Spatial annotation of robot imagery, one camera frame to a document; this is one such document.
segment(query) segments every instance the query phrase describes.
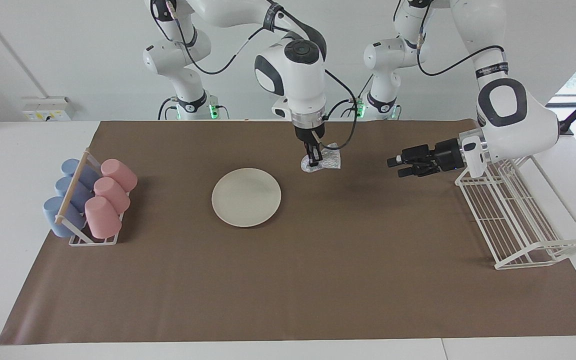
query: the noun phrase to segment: table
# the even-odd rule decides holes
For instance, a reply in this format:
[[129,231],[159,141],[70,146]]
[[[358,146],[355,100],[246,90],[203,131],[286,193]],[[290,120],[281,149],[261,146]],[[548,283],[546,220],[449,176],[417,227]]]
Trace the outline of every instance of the table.
[[[90,139],[98,123],[0,123],[0,330],[3,326],[12,304],[23,284],[23,281],[34,261],[43,235],[46,232],[45,219],[38,212],[23,212],[26,207],[39,208],[43,199],[52,195],[52,182],[54,179],[49,177],[37,176],[37,174],[50,174],[55,166],[58,166],[64,158],[78,157],[82,148],[90,143]],[[69,143],[64,144],[64,139],[60,135],[69,134]],[[576,142],[573,138],[565,138],[551,151],[538,155],[537,160],[546,169],[551,177],[551,181],[556,187],[560,187],[560,192],[569,192],[572,196],[565,199],[569,201],[569,207],[576,212]],[[567,167],[563,169],[561,162],[570,161]],[[29,166],[31,171],[21,171],[22,162]],[[25,193],[15,193],[7,187],[10,176],[16,176],[22,189],[27,189]],[[16,196],[18,202],[8,205],[4,201],[4,196]],[[2,225],[2,215],[11,216],[12,223]],[[12,232],[12,225],[21,227],[24,232],[24,238],[19,241],[3,243],[1,239],[11,239],[9,236]],[[539,348],[539,344],[547,344],[548,349],[553,351],[551,359],[566,358],[554,356],[554,353],[565,354],[566,349],[574,351],[576,354],[576,337],[565,337],[556,339],[426,339],[421,341],[396,340],[396,341],[350,341],[350,344],[359,349],[359,353],[377,354],[374,351],[381,349],[383,358],[407,358],[413,359],[414,356],[406,356],[403,348],[409,349],[410,353],[417,354],[418,358],[424,359],[445,359],[443,345],[446,348],[448,358],[464,359],[471,349],[479,351],[492,351],[493,349],[506,349],[512,351],[515,347],[520,351],[514,351],[514,358],[537,358],[536,355],[543,355],[544,349]],[[334,349],[343,347],[345,342],[316,342],[322,346],[322,352],[325,358],[326,354],[332,356]],[[196,347],[203,348],[199,351],[198,357],[209,358],[212,355],[219,354],[262,354],[261,349],[283,349],[297,354],[299,351],[308,352],[312,349],[312,342],[281,342],[281,343],[243,343],[238,350],[224,350],[230,346],[228,344],[82,344],[82,345],[51,345],[51,346],[23,346],[23,347],[0,347],[0,356],[4,354],[22,354],[30,353],[38,357],[49,356],[63,349],[80,349],[80,351],[92,351],[98,354],[107,354],[109,351],[116,349],[126,349],[134,358],[138,358],[139,351],[153,352],[159,354],[174,353],[171,349],[185,349]],[[432,354],[420,355],[420,351],[431,350]],[[342,351],[337,358],[353,358],[352,352]]]

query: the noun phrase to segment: wire basket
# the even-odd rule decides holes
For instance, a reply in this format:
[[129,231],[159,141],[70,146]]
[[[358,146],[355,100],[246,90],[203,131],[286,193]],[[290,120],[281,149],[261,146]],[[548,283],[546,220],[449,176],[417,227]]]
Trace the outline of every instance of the wire basket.
[[498,270],[550,266],[576,254],[576,239],[558,235],[526,187],[519,168],[528,160],[534,162],[523,157],[490,164],[482,177],[466,169],[455,181]]

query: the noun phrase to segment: plate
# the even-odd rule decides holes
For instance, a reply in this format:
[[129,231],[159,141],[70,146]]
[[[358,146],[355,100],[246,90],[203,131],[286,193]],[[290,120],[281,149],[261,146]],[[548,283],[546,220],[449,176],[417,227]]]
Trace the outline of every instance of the plate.
[[224,223],[251,228],[272,218],[282,202],[279,183],[256,168],[240,168],[222,177],[212,191],[212,208]]

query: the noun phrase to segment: white wall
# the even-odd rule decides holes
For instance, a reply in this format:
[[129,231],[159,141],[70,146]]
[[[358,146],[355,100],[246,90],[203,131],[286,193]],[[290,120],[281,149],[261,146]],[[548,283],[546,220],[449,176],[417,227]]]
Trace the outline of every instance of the white wall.
[[[283,0],[282,4],[326,37],[327,68],[356,92],[370,74],[362,53],[366,45],[394,36],[395,0]],[[576,70],[576,1],[507,0],[505,44],[510,75],[524,82],[546,102]],[[256,25],[216,29],[196,21],[213,43],[206,69],[216,69],[249,36]],[[77,120],[153,119],[161,101],[172,94],[166,79],[142,64],[142,49],[158,33],[143,0],[18,0],[0,1],[0,33],[50,96],[68,96]],[[254,56],[278,35],[260,34],[232,68],[203,76],[206,89],[219,96],[233,117],[271,116],[274,96],[256,83]],[[450,12],[440,11],[430,27],[428,44],[434,56],[425,65],[438,70],[466,55]],[[403,118],[461,119],[472,117],[477,94],[473,67],[466,63],[435,78],[418,69],[402,70],[400,102]],[[328,82],[329,102],[345,92]],[[0,121],[23,117],[22,96],[38,90],[0,43]]]

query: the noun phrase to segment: brown mat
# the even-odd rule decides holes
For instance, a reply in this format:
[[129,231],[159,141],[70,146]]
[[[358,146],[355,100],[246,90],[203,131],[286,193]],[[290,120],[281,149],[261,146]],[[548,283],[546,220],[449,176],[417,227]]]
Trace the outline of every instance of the brown mat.
[[[120,243],[48,235],[0,344],[576,335],[576,271],[497,271],[454,180],[386,159],[472,121],[359,123],[342,170],[306,174],[290,123],[105,122],[92,143],[139,174]],[[330,123],[343,141],[349,123]],[[226,173],[268,171],[275,216],[213,212]]]

